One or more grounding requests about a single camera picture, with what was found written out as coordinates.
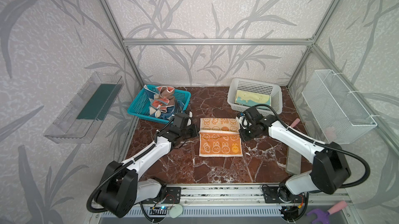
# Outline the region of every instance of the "yellow and blue towel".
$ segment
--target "yellow and blue towel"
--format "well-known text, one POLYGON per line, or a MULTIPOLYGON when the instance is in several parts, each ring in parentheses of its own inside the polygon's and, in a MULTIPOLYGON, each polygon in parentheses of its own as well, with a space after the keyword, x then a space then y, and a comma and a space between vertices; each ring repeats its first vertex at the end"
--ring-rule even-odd
POLYGON ((270 106, 271 102, 270 95, 237 90, 237 93, 235 94, 235 103, 244 106, 255 106, 257 104, 266 104, 270 106))

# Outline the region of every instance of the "pink handle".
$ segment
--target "pink handle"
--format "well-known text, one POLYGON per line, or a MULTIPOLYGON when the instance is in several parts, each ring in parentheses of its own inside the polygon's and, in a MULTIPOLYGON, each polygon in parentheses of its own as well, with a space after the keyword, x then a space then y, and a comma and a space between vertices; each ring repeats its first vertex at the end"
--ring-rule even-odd
POLYGON ((300 122, 300 119, 297 118, 296 120, 294 120, 294 121, 292 122, 292 124, 291 124, 290 126, 291 126, 292 128, 294 128, 299 122, 300 122))
POLYGON ((346 208, 347 205, 348 205, 348 204, 346 203, 346 201, 340 201, 339 203, 337 203, 337 204, 335 204, 334 206, 332 206, 332 208, 330 208, 330 209, 328 210, 328 212, 329 212, 330 214, 336 213, 336 212, 338 212, 338 211, 340 211, 340 210, 346 208))

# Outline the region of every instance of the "white wire basket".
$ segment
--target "white wire basket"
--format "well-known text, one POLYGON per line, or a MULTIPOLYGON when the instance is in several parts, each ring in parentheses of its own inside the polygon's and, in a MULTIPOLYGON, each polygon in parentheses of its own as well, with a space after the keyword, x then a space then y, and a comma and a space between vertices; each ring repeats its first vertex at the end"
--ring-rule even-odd
MULTIPOLYGON (((232 83, 230 84, 229 93, 227 95, 227 102, 234 111, 243 112, 249 107, 234 102, 237 90, 270 95, 270 106, 273 107, 277 114, 282 113, 282 92, 281 87, 279 87, 278 85, 260 81, 251 81, 243 78, 234 78, 232 83)), ((260 106, 257 107, 257 109, 263 116, 273 114, 273 112, 266 107, 260 106)))
POLYGON ((329 142, 351 143, 377 126, 333 70, 315 70, 302 92, 329 142))

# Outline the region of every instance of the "brown and orange cloth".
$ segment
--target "brown and orange cloth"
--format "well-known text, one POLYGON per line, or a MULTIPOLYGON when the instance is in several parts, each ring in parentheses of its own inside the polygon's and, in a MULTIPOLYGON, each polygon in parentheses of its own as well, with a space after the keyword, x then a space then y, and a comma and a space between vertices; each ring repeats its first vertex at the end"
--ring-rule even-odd
POLYGON ((200 157, 242 157, 239 123, 234 118, 201 118, 200 157))

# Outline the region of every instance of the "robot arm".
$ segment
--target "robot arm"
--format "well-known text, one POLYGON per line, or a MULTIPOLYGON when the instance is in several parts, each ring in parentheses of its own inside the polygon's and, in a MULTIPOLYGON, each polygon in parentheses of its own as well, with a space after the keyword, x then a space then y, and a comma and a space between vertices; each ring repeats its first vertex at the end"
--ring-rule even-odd
POLYGON ((312 171, 292 176, 282 183, 281 190, 285 191, 284 195, 318 190, 333 194, 350 177, 351 171, 345 155, 339 152, 342 149, 338 144, 330 143, 327 146, 324 142, 284 126, 277 116, 263 117, 255 106, 238 114, 237 119, 240 122, 240 136, 243 141, 268 135, 295 149, 313 164, 312 171))
POLYGON ((93 191, 87 201, 90 212, 110 211, 121 218, 127 214, 133 205, 149 198, 161 201, 165 197, 166 184, 148 179, 138 182, 139 178, 158 159, 168 154, 181 139, 196 137, 197 128, 191 124, 190 116, 178 113, 169 130, 157 133, 155 140, 136 155, 121 163, 112 161, 107 165, 100 185, 93 191), (91 206, 94 200, 104 208, 91 206))

